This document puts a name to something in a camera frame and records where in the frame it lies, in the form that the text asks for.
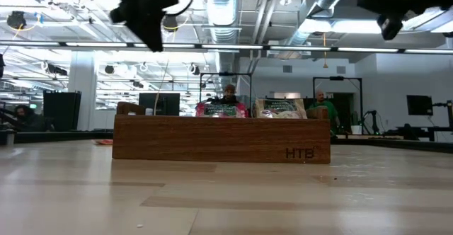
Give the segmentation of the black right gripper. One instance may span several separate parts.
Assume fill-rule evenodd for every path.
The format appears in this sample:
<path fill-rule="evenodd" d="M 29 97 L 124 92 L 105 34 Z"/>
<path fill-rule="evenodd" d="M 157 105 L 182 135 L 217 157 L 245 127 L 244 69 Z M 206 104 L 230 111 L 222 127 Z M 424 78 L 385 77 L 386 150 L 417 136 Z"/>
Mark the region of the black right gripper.
<path fill-rule="evenodd" d="M 393 40 L 403 27 L 403 22 L 436 7 L 433 0 L 357 0 L 360 8 L 378 13 L 378 25 L 385 40 Z"/>

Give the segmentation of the red tea packet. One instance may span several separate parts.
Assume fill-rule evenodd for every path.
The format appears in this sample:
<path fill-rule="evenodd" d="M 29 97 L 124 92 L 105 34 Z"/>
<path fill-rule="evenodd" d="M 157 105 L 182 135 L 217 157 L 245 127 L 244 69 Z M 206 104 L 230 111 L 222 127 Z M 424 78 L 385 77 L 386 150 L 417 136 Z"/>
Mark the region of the red tea packet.
<path fill-rule="evenodd" d="M 195 116 L 209 118 L 247 118 L 248 111 L 242 103 L 198 103 L 195 107 Z"/>

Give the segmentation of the wooden tea box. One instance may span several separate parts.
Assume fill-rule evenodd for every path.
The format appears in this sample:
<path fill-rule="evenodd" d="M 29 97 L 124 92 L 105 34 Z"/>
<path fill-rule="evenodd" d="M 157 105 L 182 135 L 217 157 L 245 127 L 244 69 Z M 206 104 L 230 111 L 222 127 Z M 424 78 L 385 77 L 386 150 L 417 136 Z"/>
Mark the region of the wooden tea box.
<path fill-rule="evenodd" d="M 329 164 L 321 119 L 116 115 L 114 159 Z"/>

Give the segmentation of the green white snack packet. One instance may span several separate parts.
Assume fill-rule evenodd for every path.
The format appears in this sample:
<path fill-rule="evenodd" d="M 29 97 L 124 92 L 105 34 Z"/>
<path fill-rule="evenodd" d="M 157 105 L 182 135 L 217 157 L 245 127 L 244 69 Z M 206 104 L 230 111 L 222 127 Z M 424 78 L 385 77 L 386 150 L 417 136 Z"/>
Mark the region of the green white snack packet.
<path fill-rule="evenodd" d="M 258 118 L 307 119 L 302 99 L 256 99 Z"/>

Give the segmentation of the hanging black spotlight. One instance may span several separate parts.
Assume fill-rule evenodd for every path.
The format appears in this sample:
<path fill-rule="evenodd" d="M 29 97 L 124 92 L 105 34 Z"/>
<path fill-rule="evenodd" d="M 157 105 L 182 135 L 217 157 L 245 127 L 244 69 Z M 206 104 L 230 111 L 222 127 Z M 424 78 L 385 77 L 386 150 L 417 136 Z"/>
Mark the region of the hanging black spotlight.
<path fill-rule="evenodd" d="M 178 22 L 176 16 L 165 16 L 162 21 L 162 27 L 167 32 L 175 32 L 178 29 Z"/>
<path fill-rule="evenodd" d="M 24 29 L 27 26 L 24 14 L 23 11 L 12 11 L 6 19 L 7 25 L 16 30 Z"/>

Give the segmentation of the yellow hanging pendant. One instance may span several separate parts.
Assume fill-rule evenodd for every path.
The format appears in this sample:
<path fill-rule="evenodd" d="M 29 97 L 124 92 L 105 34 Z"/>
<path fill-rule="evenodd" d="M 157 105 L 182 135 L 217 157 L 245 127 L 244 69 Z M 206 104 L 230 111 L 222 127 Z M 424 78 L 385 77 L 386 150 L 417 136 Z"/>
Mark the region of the yellow hanging pendant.
<path fill-rule="evenodd" d="M 326 33 L 323 33 L 322 37 L 323 37 L 323 46 L 326 47 Z M 327 64 L 327 51 L 324 51 L 324 53 L 323 53 L 323 60 L 324 60 L 323 68 L 324 68 L 324 69 L 327 69 L 327 68 L 328 68 L 328 64 Z"/>

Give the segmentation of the long light strip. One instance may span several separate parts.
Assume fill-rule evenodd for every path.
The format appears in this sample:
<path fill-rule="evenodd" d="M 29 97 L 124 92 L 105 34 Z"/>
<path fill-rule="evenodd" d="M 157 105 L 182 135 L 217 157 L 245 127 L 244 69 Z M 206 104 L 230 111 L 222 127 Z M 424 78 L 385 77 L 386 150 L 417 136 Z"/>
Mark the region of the long light strip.
<path fill-rule="evenodd" d="M 52 41 L 17 41 L 0 40 L 0 46 L 35 47 L 35 48 L 88 48 L 92 50 L 148 50 L 144 43 L 138 42 L 52 42 Z M 164 43 L 163 51 L 171 50 L 214 50 L 219 51 L 283 51 L 283 52 L 351 52 L 384 53 L 406 55 L 453 55 L 453 49 L 405 49 L 372 47 L 326 47 L 326 46 L 284 46 L 284 45 L 237 45 L 237 44 L 200 44 L 200 43 Z"/>

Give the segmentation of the white pillar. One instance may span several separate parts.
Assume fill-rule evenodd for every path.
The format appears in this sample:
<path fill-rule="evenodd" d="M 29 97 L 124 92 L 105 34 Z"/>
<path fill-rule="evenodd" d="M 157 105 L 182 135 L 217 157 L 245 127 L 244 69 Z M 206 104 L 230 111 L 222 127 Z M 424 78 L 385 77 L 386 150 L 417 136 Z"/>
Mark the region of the white pillar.
<path fill-rule="evenodd" d="M 71 52 L 68 91 L 81 93 L 77 130 L 91 131 L 94 127 L 97 76 L 95 52 Z"/>

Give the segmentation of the person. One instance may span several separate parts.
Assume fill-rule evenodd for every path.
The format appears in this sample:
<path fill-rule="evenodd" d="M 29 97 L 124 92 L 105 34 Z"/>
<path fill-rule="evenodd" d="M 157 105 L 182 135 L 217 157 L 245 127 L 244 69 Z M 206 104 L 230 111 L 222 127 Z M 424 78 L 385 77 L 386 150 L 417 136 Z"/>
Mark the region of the person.
<path fill-rule="evenodd" d="M 236 99 L 236 88 L 232 84 L 228 84 L 224 88 L 223 97 L 220 99 L 221 104 L 238 104 L 239 101 Z"/>
<path fill-rule="evenodd" d="M 328 110 L 328 117 L 331 124 L 331 133 L 336 134 L 338 132 L 338 126 L 340 125 L 340 120 L 338 118 L 338 111 L 332 102 L 328 101 L 324 97 L 324 92 L 320 89 L 315 92 L 315 101 L 310 105 L 310 108 L 316 108 L 319 106 L 326 107 Z"/>
<path fill-rule="evenodd" d="M 46 119 L 35 113 L 26 105 L 17 105 L 14 109 L 16 121 L 12 123 L 21 132 L 45 132 L 47 130 Z"/>

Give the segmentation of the small black monitor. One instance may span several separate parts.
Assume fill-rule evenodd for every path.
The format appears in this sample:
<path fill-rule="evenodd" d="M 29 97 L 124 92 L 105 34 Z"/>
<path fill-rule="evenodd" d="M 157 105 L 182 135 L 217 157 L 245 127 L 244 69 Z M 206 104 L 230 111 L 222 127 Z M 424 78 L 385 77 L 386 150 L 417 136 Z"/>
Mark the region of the small black monitor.
<path fill-rule="evenodd" d="M 433 115 L 432 98 L 430 96 L 407 95 L 406 101 L 409 115 Z"/>

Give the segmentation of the black partition panel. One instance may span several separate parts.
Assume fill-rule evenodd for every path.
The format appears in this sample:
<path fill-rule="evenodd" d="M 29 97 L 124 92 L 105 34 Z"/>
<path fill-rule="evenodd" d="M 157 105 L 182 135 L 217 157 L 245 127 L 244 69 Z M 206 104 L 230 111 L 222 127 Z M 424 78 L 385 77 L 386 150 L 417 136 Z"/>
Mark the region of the black partition panel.
<path fill-rule="evenodd" d="M 43 116 L 51 119 L 55 131 L 77 130 L 81 92 L 44 92 Z"/>

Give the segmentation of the black desk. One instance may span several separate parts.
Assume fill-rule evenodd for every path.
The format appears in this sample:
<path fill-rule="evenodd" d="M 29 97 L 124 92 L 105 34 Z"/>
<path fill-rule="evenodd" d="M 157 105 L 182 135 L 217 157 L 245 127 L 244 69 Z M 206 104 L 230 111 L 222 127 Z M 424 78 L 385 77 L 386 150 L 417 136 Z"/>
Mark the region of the black desk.
<path fill-rule="evenodd" d="M 428 138 L 430 142 L 434 142 L 437 132 L 451 132 L 453 134 L 453 127 L 413 127 L 405 124 L 403 127 L 397 127 L 396 131 L 407 140 L 419 141 L 420 138 Z"/>

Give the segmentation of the black rig frame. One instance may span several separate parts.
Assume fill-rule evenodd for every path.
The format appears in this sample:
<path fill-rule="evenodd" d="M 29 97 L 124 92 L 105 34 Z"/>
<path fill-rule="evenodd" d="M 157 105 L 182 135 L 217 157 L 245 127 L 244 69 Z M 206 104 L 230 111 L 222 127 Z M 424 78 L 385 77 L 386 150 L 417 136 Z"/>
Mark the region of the black rig frame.
<path fill-rule="evenodd" d="M 220 79 L 222 79 L 222 77 L 233 77 L 233 76 L 245 76 L 246 75 L 251 80 L 251 74 L 238 74 L 238 73 L 230 73 L 230 72 L 220 72 L 220 73 L 216 73 L 216 74 L 215 73 L 201 73 L 200 74 L 200 102 L 199 103 L 220 103 L 220 99 L 221 99 L 221 98 L 215 96 L 213 98 L 208 98 L 207 100 L 201 101 L 202 88 L 204 87 L 203 85 L 205 84 L 205 83 L 203 83 L 204 81 L 202 80 L 202 77 L 204 75 L 210 75 L 210 76 L 214 76 L 215 75 L 215 76 L 219 76 Z M 249 106 L 250 106 L 250 108 L 252 106 L 251 104 L 252 104 L 251 103 L 251 96 L 249 96 Z M 250 112 L 249 112 L 250 108 L 246 107 L 246 109 L 248 111 L 248 118 L 250 117 Z"/>
<path fill-rule="evenodd" d="M 318 89 L 322 90 L 321 88 L 317 88 L 315 86 L 315 80 L 317 80 L 317 79 L 329 79 L 330 81 L 344 81 L 345 79 L 347 79 L 352 85 L 354 85 L 354 83 L 352 82 L 352 78 L 348 78 L 348 77 L 346 77 L 346 78 L 343 76 L 314 77 L 312 79 L 313 94 L 314 94 L 313 102 L 316 100 L 315 99 L 316 90 L 318 90 Z M 360 114 L 362 114 L 362 79 L 353 78 L 353 80 L 357 80 L 359 82 L 359 87 L 357 87 L 357 86 L 355 86 L 355 87 L 359 90 L 359 101 L 360 101 L 359 112 L 360 112 Z M 332 102 L 332 104 L 335 106 L 336 110 L 338 111 L 338 118 L 340 120 L 340 125 L 338 126 L 338 132 L 336 134 L 331 133 L 331 124 L 330 124 L 331 139 L 336 138 L 338 134 L 345 134 L 346 132 L 350 132 L 351 118 L 352 118 L 351 115 L 352 115 L 352 109 L 353 109 L 353 95 L 351 93 L 334 93 L 332 98 L 328 97 L 326 99 L 328 101 Z"/>

